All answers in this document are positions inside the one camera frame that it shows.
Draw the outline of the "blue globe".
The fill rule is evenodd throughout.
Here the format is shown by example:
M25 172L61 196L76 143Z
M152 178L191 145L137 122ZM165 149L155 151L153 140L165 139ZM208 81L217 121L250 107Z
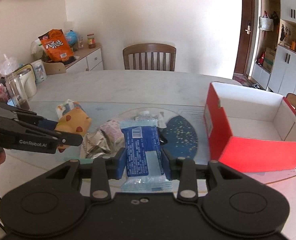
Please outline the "blue globe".
M70 30L64 36L70 47L73 47L77 43L78 35L75 31Z

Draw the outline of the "blue snack packet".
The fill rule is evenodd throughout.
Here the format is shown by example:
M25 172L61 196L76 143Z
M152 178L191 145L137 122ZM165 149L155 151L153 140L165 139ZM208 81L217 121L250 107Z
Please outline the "blue snack packet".
M124 192L171 192L161 159L158 121L155 118L120 122L126 146L126 181Z

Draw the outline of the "pink printed snack bag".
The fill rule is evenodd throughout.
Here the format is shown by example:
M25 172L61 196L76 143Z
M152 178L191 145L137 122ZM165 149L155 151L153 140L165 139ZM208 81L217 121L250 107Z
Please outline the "pink printed snack bag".
M124 147L124 134L120 128L120 119L115 118L102 124L99 129L105 134L109 143L114 147Z

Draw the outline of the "tissue paper pack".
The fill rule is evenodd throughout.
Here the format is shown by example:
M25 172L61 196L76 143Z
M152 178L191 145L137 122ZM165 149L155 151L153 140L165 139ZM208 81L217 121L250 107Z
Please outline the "tissue paper pack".
M64 103L58 105L55 110L58 118L60 119L72 109L77 107L81 108L79 102L67 99Z

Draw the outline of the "white printed bucket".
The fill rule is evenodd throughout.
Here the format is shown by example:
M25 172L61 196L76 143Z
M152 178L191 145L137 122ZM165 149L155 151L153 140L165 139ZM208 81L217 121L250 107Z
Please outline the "white printed bucket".
M47 78L47 74L42 60L34 61L31 63L31 65L34 71L36 84L45 81L45 79Z

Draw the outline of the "white wall cabinet unit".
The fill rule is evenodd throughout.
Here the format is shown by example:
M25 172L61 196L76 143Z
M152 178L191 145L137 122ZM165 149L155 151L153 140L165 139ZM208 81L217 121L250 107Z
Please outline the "white wall cabinet unit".
M261 0L259 16L265 11L273 31L259 29L251 79L256 88L296 94L296 0Z

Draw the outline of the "dark blue round mat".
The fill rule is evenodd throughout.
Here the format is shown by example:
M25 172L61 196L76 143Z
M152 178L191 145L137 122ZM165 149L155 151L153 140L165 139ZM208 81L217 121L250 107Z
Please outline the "dark blue round mat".
M181 115L168 120L166 128L160 133L164 144L162 148L173 158L193 159L198 151L198 137L194 127Z

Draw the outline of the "orange snack bag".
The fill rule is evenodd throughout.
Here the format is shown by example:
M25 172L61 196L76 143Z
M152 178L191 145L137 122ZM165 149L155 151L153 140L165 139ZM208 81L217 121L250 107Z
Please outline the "orange snack bag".
M66 62L74 57L74 53L61 29L52 29L39 36L39 40L46 54L54 62Z

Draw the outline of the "white electric kettle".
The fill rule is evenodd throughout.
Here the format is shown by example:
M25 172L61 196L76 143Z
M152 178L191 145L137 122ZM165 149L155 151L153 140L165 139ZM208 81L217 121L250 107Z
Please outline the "white electric kettle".
M37 88L32 65L26 64L25 66L16 70L15 73L19 76L27 97L33 97L37 92Z

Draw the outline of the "clear glass jar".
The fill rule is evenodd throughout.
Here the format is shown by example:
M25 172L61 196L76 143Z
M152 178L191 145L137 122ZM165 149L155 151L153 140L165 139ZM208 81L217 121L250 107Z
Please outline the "clear glass jar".
M12 73L5 78L6 88L15 107L30 111L28 97L19 76Z

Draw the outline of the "clear plastic bottle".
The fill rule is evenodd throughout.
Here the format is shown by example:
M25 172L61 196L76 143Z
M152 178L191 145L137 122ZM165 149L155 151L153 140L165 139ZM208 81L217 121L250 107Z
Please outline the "clear plastic bottle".
M166 128L163 112L151 113L148 110L144 110L139 112L133 119L143 126L155 126L160 129Z

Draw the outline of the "wooden chair far side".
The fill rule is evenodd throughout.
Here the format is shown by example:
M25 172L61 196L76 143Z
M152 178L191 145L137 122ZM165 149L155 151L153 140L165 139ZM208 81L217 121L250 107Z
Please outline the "wooden chair far side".
M161 43L141 43L123 50L126 70L175 70L176 48Z

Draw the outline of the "hanging tote bag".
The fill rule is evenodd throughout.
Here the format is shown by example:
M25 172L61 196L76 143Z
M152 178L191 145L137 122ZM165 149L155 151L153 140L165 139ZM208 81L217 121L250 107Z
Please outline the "hanging tote bag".
M269 18L265 11L263 16L259 18L259 29L262 31L273 31L273 19Z

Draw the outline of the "brown entrance door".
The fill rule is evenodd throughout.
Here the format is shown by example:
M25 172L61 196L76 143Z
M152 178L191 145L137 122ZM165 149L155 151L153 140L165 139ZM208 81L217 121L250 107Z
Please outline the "brown entrance door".
M235 73L246 74L252 44L252 24L255 0L242 0L241 31L235 64Z

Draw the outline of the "silver foil wrapper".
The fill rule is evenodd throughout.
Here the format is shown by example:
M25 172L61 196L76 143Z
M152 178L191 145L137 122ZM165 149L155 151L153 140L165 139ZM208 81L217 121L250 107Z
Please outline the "silver foil wrapper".
M100 156L113 157L117 153L108 136L100 129L86 133L80 147L80 158L95 159Z

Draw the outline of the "yellow spotted plush toy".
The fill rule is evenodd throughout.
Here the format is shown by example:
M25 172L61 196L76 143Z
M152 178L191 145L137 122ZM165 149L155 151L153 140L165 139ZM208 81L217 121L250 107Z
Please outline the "yellow spotted plush toy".
M86 112L81 107L75 107L59 119L55 130L81 135L83 140L91 123L92 119Z

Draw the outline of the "white drawer cabinet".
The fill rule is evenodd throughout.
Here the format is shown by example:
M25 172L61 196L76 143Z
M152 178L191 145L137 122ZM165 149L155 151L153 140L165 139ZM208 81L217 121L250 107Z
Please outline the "white drawer cabinet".
M104 70L101 45L95 48L83 48L74 52L75 61L66 65L67 73L79 73L93 70Z

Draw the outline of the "red lidded jar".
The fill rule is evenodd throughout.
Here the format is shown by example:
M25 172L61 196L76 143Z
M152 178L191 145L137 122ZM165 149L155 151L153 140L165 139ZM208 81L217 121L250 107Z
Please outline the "red lidded jar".
M96 47L96 42L95 42L95 36L94 34L88 34L87 35L87 43L89 49L95 48Z

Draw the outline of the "red cardboard box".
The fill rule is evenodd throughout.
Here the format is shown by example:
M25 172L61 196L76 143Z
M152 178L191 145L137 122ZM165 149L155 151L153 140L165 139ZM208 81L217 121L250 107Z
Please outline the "red cardboard box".
M212 160L245 173L296 168L296 112L284 96L212 82L204 120Z

